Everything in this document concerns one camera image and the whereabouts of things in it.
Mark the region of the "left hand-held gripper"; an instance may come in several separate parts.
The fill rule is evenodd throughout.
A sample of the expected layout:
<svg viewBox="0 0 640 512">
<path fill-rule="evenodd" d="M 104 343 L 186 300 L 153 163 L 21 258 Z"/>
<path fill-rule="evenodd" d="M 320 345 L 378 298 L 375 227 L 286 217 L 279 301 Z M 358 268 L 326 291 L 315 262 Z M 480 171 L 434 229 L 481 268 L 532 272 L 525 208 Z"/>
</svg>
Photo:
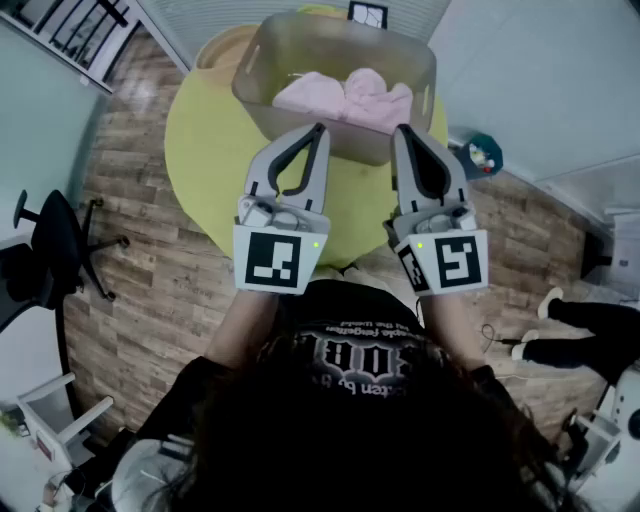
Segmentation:
<svg viewBox="0 0 640 512">
<path fill-rule="evenodd" d="M 300 184 L 281 190 L 278 176 L 308 147 Z M 324 125 L 291 130 L 251 161 L 233 227 L 235 286 L 239 290 L 302 295 L 328 240 L 324 210 L 330 134 Z M 267 199 L 282 195 L 289 205 Z"/>
</svg>

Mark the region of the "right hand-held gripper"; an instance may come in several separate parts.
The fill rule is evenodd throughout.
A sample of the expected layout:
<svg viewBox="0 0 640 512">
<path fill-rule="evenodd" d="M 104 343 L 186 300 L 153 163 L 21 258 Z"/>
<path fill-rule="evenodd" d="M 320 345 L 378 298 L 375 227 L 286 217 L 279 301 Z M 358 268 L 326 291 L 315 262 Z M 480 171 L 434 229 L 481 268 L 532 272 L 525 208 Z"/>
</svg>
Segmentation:
<svg viewBox="0 0 640 512">
<path fill-rule="evenodd" d="M 424 130 L 401 124 L 392 136 L 392 167 L 400 214 L 383 226 L 415 295 L 487 287 L 488 233 L 465 202 L 467 180 L 458 159 Z"/>
</svg>

